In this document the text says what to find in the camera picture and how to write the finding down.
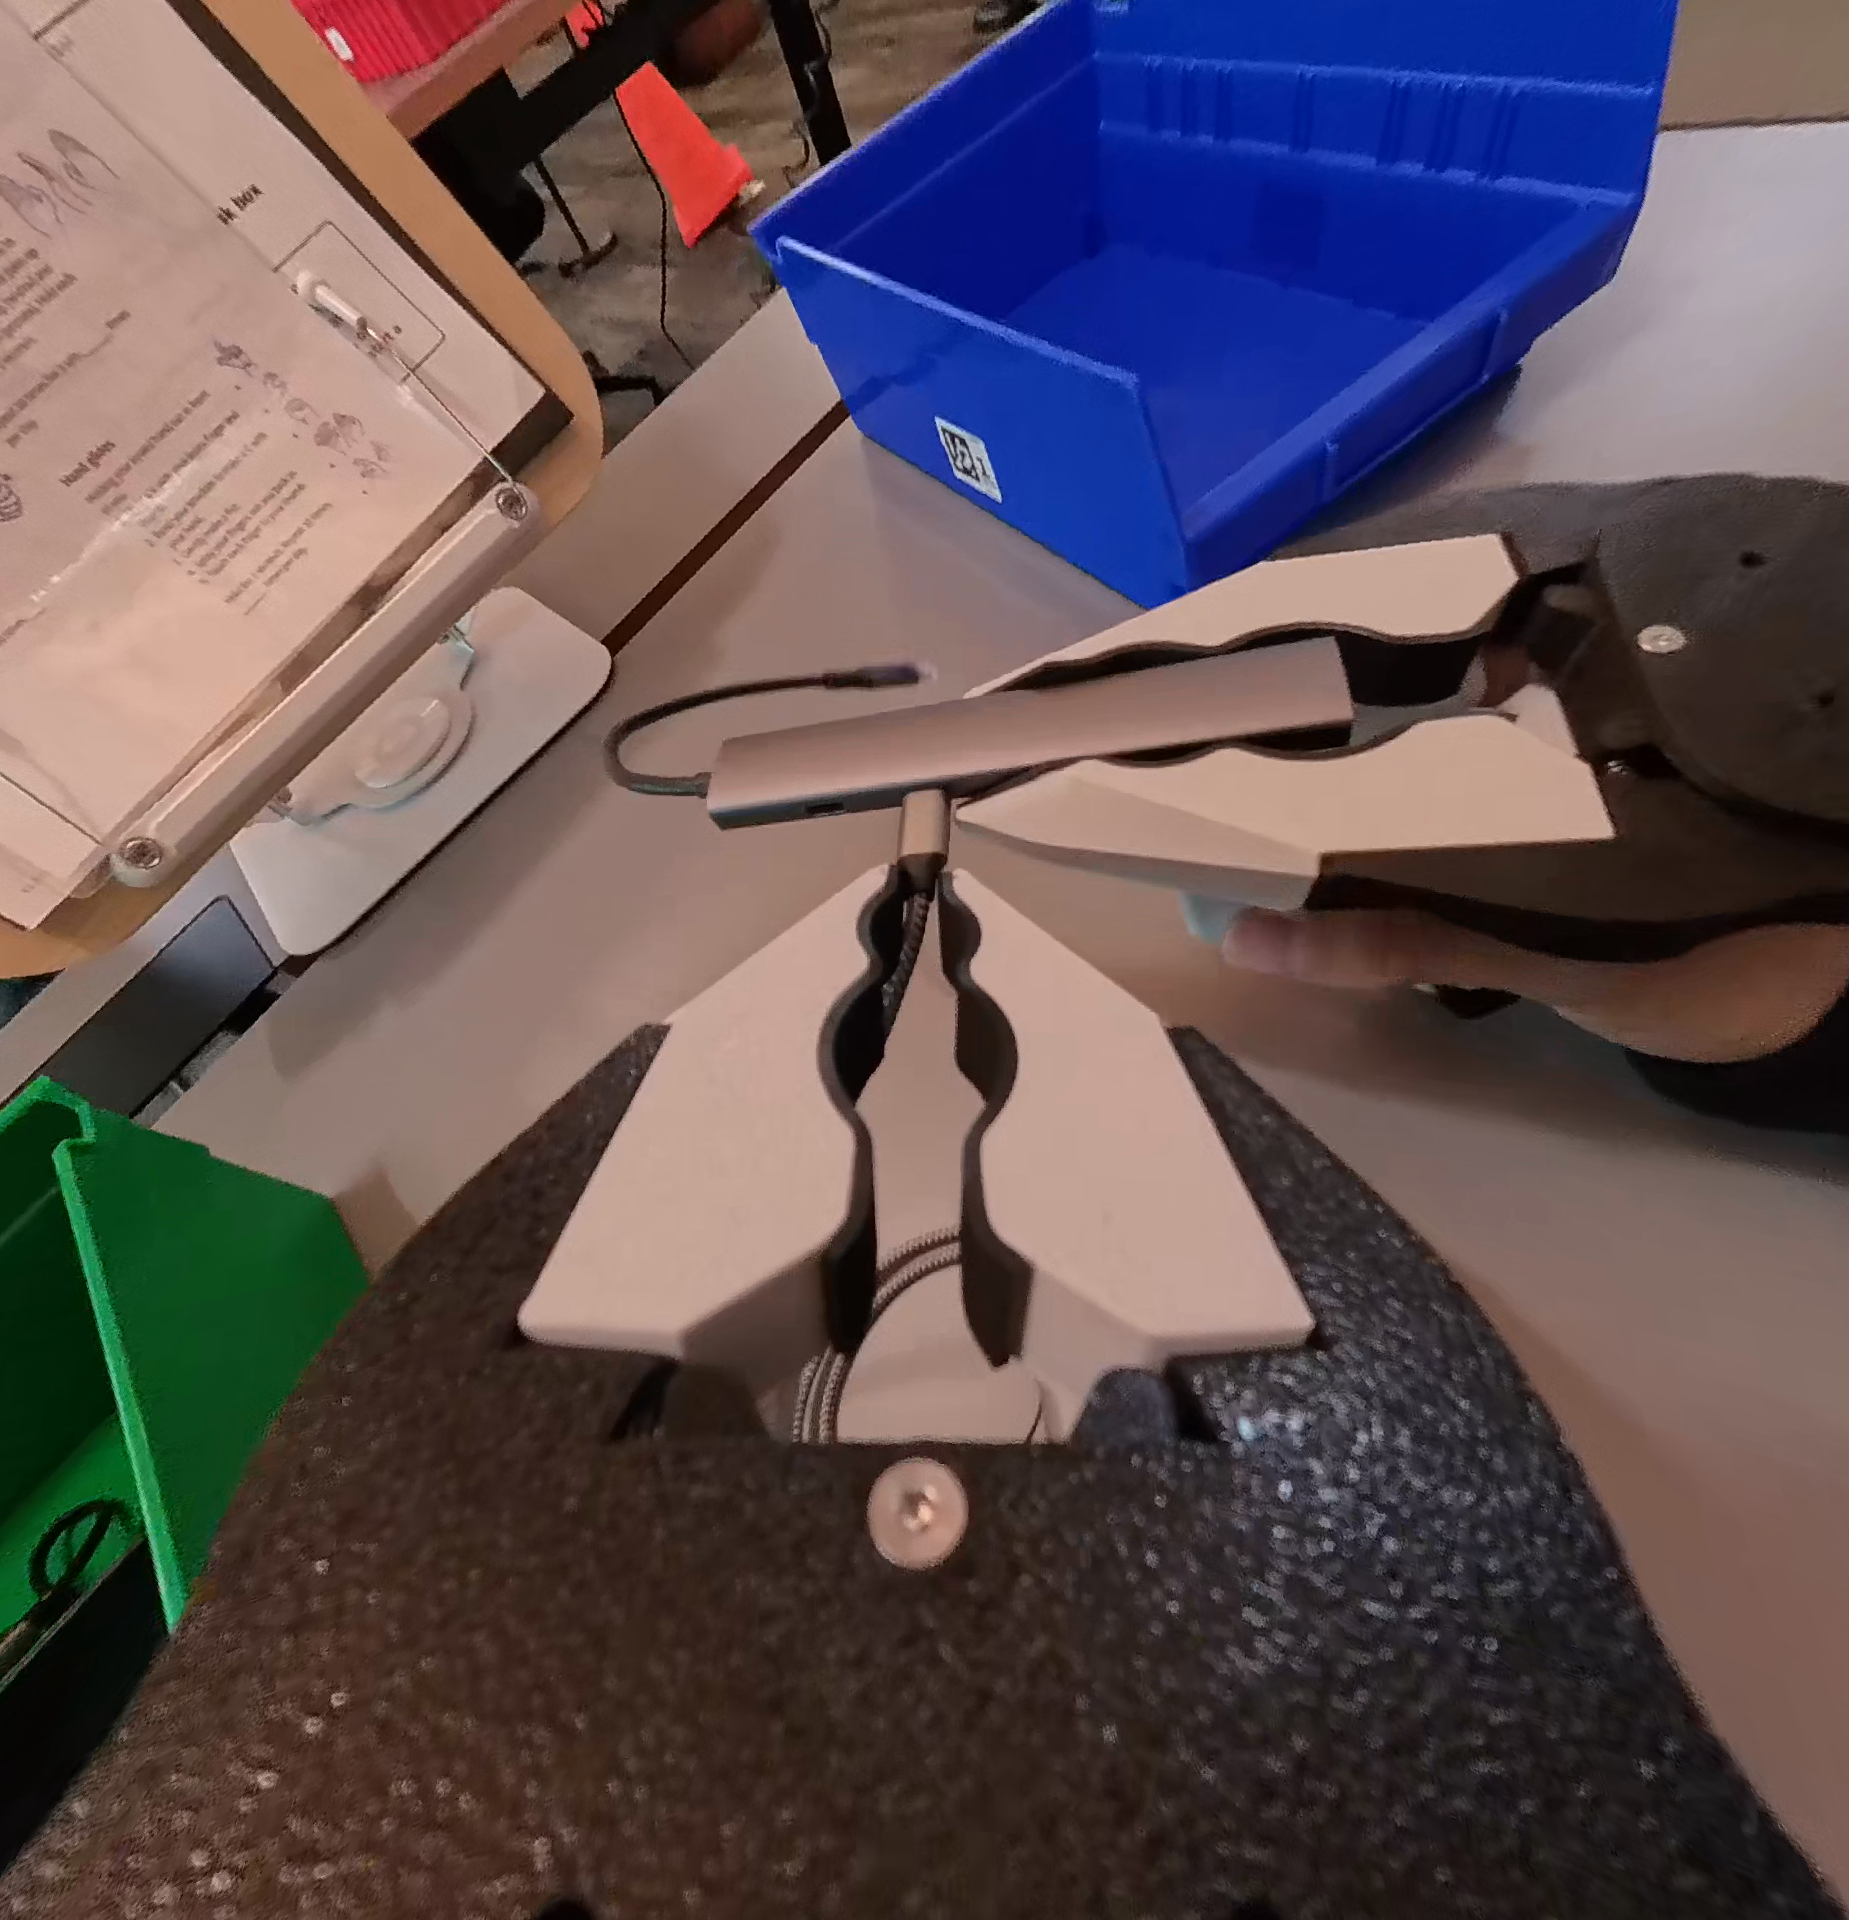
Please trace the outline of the blue plastic bin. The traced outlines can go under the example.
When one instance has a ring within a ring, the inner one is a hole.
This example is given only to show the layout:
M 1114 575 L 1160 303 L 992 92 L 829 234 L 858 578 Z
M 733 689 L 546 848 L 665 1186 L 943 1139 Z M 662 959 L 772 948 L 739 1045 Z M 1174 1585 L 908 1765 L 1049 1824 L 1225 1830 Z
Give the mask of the blue plastic bin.
M 1675 4 L 1049 4 L 756 228 L 860 433 L 1153 608 L 1590 302 Z

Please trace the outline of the black desk slot cover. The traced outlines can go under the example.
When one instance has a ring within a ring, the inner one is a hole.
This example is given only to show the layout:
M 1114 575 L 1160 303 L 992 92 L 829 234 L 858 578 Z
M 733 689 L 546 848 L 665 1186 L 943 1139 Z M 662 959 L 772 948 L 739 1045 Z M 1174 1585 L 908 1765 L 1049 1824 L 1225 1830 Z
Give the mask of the black desk slot cover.
M 52 977 L 0 1027 L 0 1110 L 46 1078 L 107 1114 L 154 1118 L 272 1007 L 282 974 L 240 900 L 175 909 Z

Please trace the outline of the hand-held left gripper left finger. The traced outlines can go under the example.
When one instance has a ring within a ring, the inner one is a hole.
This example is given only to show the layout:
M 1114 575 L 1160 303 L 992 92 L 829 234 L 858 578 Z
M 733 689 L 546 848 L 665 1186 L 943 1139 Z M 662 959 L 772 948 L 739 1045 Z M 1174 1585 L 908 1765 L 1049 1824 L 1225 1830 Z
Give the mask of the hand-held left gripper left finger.
M 526 1338 L 794 1373 L 876 1288 L 862 1090 L 886 1062 L 904 877 L 872 867 L 671 1016 L 552 1256 Z

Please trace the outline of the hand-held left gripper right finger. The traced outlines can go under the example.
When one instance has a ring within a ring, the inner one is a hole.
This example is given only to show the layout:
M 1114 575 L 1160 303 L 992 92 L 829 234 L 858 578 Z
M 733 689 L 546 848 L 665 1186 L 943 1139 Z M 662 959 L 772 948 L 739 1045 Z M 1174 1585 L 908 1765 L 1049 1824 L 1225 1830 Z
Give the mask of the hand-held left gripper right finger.
M 1114 1373 L 1302 1347 L 1313 1312 L 1145 1004 L 972 873 L 939 890 L 962 1146 L 962 1305 L 1070 1438 Z

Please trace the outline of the person's right forearm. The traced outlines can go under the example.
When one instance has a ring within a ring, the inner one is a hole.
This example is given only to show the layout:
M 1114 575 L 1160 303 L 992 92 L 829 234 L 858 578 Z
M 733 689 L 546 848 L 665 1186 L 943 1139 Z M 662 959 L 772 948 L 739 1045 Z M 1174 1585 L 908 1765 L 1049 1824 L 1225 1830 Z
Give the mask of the person's right forearm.
M 1752 1062 L 1662 1062 L 1627 1051 L 1632 1072 L 1687 1114 L 1849 1142 L 1849 987 L 1799 1042 Z

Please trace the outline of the instruction sheet on stand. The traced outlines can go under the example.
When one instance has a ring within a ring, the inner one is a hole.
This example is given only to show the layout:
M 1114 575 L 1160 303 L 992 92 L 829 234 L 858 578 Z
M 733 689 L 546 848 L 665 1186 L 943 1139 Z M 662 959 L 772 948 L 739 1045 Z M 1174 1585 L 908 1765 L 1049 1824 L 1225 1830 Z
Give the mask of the instruction sheet on stand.
M 483 588 L 500 584 L 578 505 L 599 474 L 604 429 L 593 378 L 519 270 L 361 83 L 344 79 L 334 56 L 312 49 L 312 28 L 287 4 L 175 4 L 172 11 L 545 390 L 500 446 L 500 462 L 535 497 L 535 520 L 461 581 L 457 612 L 467 612 Z M 65 972 L 120 948 L 257 821 L 269 795 L 243 782 L 237 803 L 234 816 L 218 803 L 149 889 L 111 881 L 94 900 L 66 903 L 36 932 L 0 919 L 0 977 Z

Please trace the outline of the grey desk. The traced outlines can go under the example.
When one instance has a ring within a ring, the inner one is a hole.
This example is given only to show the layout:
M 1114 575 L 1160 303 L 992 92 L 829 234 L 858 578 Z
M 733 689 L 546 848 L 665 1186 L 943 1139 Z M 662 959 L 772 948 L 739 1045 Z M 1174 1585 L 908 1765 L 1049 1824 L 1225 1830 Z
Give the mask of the grey desk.
M 1509 484 L 1849 484 L 1849 122 L 1678 130 L 1621 276 L 1517 381 L 1351 505 Z M 519 584 L 638 708 L 700 680 L 936 666 L 927 696 L 1128 604 L 873 448 L 769 302 L 604 456 Z M 720 832 L 568 731 L 306 967 L 163 1130 L 337 1198 L 392 1257 L 507 1139 L 865 870 L 873 821 Z M 1669 1651 L 1849 1905 L 1849 1149 L 1675 1114 L 1538 1010 L 1225 972 L 1169 896 L 979 848 L 975 870 L 1196 1023 L 1477 1291 L 1617 1525 Z

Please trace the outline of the dark grey hub with cable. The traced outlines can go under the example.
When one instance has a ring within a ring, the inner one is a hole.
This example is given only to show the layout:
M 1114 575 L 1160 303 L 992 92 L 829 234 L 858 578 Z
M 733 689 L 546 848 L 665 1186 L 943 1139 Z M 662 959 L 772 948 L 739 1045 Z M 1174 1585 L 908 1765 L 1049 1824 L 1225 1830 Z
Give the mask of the dark grey hub with cable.
M 920 685 L 924 667 L 862 666 L 682 693 L 616 722 L 609 777 L 646 798 L 707 803 L 720 831 L 879 812 L 917 793 L 983 798 L 1093 758 L 1182 756 L 1234 741 L 1351 725 L 1351 685 L 1331 631 L 1296 628 L 1213 647 L 1141 641 L 1030 667 L 992 691 L 913 702 L 837 722 L 750 731 L 720 743 L 698 774 L 654 774 L 625 761 L 638 731 L 733 701 L 791 691 Z

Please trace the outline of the green divided plastic bin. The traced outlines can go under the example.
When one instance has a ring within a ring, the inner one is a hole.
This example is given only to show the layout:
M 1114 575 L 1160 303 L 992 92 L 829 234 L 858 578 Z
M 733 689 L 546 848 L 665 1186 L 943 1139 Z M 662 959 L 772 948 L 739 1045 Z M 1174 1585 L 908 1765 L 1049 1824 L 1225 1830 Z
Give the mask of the green divided plastic bin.
M 101 1603 L 183 1619 L 366 1285 L 321 1194 L 50 1078 L 0 1110 L 0 1700 Z

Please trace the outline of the person's right hand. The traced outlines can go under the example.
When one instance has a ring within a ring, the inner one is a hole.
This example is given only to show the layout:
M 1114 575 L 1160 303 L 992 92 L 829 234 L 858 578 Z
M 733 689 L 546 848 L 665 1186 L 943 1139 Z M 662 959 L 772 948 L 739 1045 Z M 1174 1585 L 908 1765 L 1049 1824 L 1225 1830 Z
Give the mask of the person's right hand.
M 1551 958 L 1422 910 L 1273 913 L 1225 932 L 1231 967 L 1342 991 L 1498 991 L 1663 1062 L 1739 1065 L 1804 1042 L 1849 988 L 1849 925 L 1766 925 L 1656 962 Z

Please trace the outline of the orange cone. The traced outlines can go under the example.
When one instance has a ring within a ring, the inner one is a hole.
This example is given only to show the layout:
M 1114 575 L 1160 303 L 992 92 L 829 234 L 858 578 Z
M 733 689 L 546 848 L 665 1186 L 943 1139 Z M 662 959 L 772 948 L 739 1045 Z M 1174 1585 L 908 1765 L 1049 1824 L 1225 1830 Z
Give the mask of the orange cone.
M 642 64 L 616 88 L 616 111 L 687 248 L 740 215 L 761 189 L 739 147 L 703 124 L 656 64 Z

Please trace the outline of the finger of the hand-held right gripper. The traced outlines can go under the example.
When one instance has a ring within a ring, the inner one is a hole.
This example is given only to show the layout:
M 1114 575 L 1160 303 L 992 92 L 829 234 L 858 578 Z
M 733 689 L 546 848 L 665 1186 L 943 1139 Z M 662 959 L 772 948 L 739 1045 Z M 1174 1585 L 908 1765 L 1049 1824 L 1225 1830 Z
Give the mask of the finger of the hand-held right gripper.
M 1523 578 L 1501 536 L 1263 560 L 998 673 L 970 689 L 970 696 L 1030 689 L 1041 672 L 1093 672 L 1121 659 L 1164 666 L 1182 656 L 1225 656 L 1312 637 L 1371 637 L 1378 641 L 1480 637 Z
M 959 803 L 956 867 L 1004 851 L 1218 909 L 1302 909 L 1331 855 L 1578 848 L 1614 839 L 1561 725 L 1435 717 L 1339 756 L 1222 745 L 1174 764 L 1088 758 Z

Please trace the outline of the red plastic bin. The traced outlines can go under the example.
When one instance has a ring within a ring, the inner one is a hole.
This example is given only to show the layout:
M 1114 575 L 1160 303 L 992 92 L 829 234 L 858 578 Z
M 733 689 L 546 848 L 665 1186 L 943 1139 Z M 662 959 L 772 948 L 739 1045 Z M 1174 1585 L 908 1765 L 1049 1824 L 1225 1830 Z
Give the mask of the red plastic bin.
M 406 79 L 478 36 L 507 4 L 292 4 L 360 82 Z

